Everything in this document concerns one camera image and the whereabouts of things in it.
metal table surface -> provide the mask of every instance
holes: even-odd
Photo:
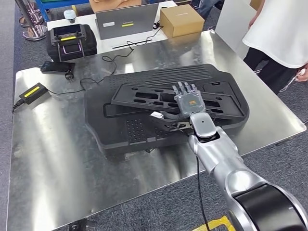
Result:
[[[100,80],[114,68],[101,57],[75,60],[72,82],[61,75],[42,74],[39,68],[20,71],[15,101],[37,82],[60,93],[80,89],[79,80],[83,77]],[[134,47],[130,56],[116,59],[116,73],[205,63],[231,73],[248,101],[251,113],[247,124],[239,133],[229,134],[241,155],[306,130],[214,32]],[[84,84],[95,87],[91,81]],[[83,92],[47,93],[14,115],[8,230],[53,230],[192,176],[196,169],[196,158],[187,144],[150,154],[102,154],[85,126]]]

cardboard box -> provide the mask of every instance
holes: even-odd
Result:
[[[260,7],[261,1],[262,0],[251,0],[250,2],[250,6],[257,11],[258,8]]]
[[[168,38],[202,31],[204,19],[190,5],[161,9],[159,24]]]

laptop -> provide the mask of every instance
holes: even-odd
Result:
[[[131,6],[96,13],[96,23],[103,39],[152,30],[159,3]]]

robotic arm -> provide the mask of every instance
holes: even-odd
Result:
[[[189,118],[194,130],[191,149],[214,178],[236,231],[306,231],[307,215],[293,195],[245,166],[238,148],[205,112],[193,84],[174,86],[180,117]]]

white shirt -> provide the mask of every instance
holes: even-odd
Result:
[[[288,68],[308,63],[308,0],[265,0],[243,43]]]

